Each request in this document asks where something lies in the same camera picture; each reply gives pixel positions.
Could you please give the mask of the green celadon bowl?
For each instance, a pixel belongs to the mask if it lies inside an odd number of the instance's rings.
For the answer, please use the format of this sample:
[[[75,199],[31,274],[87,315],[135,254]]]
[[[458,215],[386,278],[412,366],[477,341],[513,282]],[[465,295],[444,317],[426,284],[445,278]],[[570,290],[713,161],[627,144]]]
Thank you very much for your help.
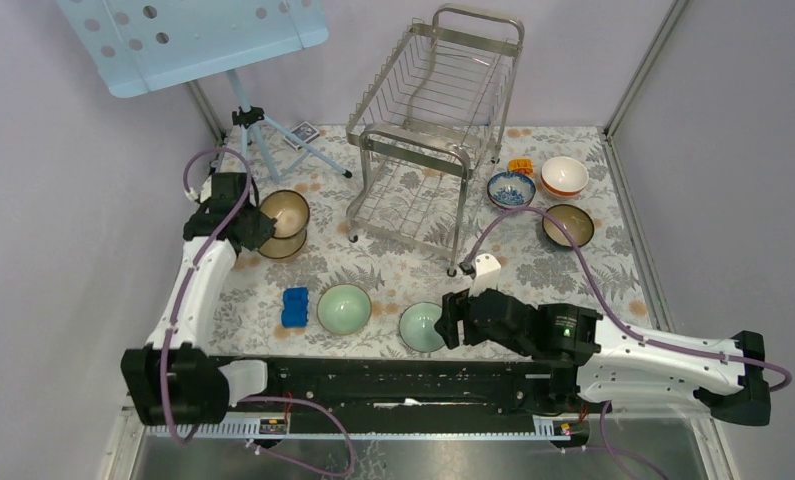
[[[435,352],[445,346],[442,336],[435,330],[442,308],[435,303],[419,302],[408,307],[399,321],[402,341],[412,350],[421,353]]]
[[[349,335],[366,326],[372,315],[372,301],[368,293],[357,285],[334,285],[321,295],[316,314],[328,332]]]

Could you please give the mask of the dark patterned bowl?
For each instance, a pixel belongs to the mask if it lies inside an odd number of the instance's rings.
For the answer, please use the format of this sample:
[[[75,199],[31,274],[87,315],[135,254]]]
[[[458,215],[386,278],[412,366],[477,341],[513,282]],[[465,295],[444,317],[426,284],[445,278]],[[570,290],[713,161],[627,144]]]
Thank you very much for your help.
[[[275,221],[274,237],[287,239],[306,229],[310,220],[310,206],[294,190],[278,190],[260,204],[260,211]]]

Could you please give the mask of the white blue floral bowl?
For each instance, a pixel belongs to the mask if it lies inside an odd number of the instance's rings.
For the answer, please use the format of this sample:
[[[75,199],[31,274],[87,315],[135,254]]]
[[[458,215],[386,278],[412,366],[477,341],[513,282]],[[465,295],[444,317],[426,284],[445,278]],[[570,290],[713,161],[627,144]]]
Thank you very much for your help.
[[[500,172],[486,184],[486,194],[493,205],[510,210],[529,206],[537,193],[535,183],[517,172]]]

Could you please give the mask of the teal blue bowl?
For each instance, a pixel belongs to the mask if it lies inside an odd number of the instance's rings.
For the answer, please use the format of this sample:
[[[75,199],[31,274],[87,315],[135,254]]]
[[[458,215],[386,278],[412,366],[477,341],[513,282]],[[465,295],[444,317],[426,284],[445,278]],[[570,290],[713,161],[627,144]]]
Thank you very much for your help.
[[[583,209],[571,204],[558,204],[550,207],[547,214],[555,219],[571,236],[578,247],[583,247],[591,242],[595,235],[595,223],[591,216]],[[549,218],[541,221],[541,226],[546,237],[560,247],[570,248],[571,243],[562,233],[562,230]]]

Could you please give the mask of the orange bowl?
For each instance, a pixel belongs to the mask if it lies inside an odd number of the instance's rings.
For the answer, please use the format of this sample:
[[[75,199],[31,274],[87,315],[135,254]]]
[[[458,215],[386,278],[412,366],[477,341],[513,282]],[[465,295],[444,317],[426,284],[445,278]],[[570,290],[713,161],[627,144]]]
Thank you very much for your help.
[[[557,156],[544,162],[540,170],[540,180],[550,194],[559,198],[572,198],[586,188],[590,175],[579,160]]]

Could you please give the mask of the steel two-tier dish rack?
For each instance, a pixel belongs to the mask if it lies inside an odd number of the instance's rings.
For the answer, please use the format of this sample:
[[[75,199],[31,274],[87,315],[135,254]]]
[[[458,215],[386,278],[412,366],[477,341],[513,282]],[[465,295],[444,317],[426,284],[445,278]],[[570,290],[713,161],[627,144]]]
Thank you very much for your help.
[[[498,10],[446,3],[402,33],[350,115],[363,186],[348,237],[389,237],[458,272],[469,194],[500,158],[525,25]]]

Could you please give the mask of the brown speckled bowl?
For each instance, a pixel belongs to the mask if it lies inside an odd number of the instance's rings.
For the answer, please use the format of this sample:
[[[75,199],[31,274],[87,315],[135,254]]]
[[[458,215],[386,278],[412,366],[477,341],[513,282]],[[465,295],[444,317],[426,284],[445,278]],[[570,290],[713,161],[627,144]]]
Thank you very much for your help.
[[[294,256],[305,245],[307,231],[301,230],[297,234],[288,238],[271,238],[266,241],[259,249],[258,253],[271,260],[282,260]]]

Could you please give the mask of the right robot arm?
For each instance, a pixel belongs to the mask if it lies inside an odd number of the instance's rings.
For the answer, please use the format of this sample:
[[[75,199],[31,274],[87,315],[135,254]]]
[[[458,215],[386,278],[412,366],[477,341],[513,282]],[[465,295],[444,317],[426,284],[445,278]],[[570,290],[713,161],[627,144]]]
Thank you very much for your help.
[[[735,425],[766,426],[771,392],[760,334],[703,340],[645,330],[634,339],[594,309],[532,306],[488,289],[443,298],[435,330],[445,345],[493,342],[538,366],[541,379],[516,406],[539,414],[615,406],[682,406]]]

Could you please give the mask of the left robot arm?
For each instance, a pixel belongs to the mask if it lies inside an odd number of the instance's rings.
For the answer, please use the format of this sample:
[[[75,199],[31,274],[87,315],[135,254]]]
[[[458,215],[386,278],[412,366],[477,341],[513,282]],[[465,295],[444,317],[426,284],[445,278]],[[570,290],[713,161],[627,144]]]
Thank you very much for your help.
[[[120,369],[146,426],[221,422],[232,404],[230,381],[206,352],[220,293],[237,257],[274,233],[255,183],[245,173],[216,173],[183,227],[180,269],[144,346],[124,352]]]

